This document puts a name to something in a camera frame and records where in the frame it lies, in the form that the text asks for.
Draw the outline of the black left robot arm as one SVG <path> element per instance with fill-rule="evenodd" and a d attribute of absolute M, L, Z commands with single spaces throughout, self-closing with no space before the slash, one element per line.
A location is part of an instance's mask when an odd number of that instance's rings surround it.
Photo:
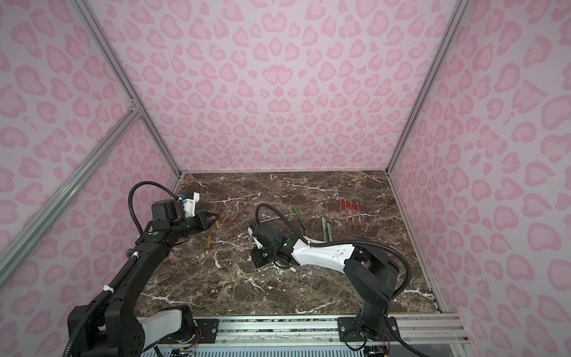
<path fill-rule="evenodd" d="M 135 305 L 172 249 L 184 238 L 212 228 L 219 215 L 206 211 L 190 214 L 173 199 L 153 204 L 152 215 L 112 281 L 91 303 L 70 312 L 64 356 L 140 356 L 156 349 L 160 342 L 185 344 L 197 340 L 199 328 L 189 306 L 138 318 Z"/>

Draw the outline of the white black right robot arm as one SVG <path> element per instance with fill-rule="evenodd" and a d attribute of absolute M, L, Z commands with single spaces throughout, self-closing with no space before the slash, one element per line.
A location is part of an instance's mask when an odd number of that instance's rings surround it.
<path fill-rule="evenodd" d="M 320 242 L 287 237 L 268 223 L 254 223 L 248 233 L 256 245 L 251 257 L 257 268 L 269 263 L 282 269 L 315 266 L 346 276 L 363 303 L 354 326 L 340 336 L 342 341 L 388 341 L 397 331 L 389 325 L 388 312 L 410 283 L 410 264 L 397 250 L 369 240 Z"/>

